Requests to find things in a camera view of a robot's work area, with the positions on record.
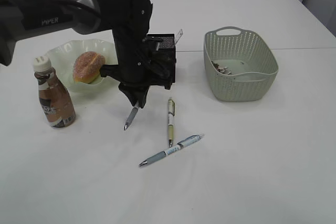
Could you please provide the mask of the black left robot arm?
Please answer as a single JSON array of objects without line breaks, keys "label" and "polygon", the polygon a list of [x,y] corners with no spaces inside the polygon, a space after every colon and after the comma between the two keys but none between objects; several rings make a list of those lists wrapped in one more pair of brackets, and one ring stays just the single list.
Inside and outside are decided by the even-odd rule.
[{"label": "black left robot arm", "polygon": [[81,35],[112,32],[118,62],[102,77],[119,81],[131,104],[145,106],[150,86],[175,82],[172,34],[149,34],[150,0],[1,0],[1,64],[12,62],[18,41],[68,28]]}]

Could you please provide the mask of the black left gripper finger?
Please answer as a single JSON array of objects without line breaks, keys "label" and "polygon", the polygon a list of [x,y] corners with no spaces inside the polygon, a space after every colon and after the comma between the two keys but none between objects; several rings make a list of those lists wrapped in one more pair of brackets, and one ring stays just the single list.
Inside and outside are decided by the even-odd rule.
[{"label": "black left gripper finger", "polygon": [[136,98],[140,108],[144,108],[147,100],[147,94],[149,91],[149,86],[139,87],[136,91]]},{"label": "black left gripper finger", "polygon": [[118,86],[119,90],[128,98],[132,106],[135,106],[137,103],[140,105],[140,93],[141,91],[138,88],[129,87],[120,83]]}]

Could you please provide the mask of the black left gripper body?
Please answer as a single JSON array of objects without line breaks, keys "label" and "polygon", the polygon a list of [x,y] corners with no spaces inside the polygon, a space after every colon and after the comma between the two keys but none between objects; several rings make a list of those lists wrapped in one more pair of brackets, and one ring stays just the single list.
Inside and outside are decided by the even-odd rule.
[{"label": "black left gripper body", "polygon": [[100,68],[102,77],[112,77],[126,86],[139,88],[146,86],[162,86],[160,73],[156,66],[151,65],[149,51],[139,55],[132,50],[118,50],[116,65],[103,65]]}]

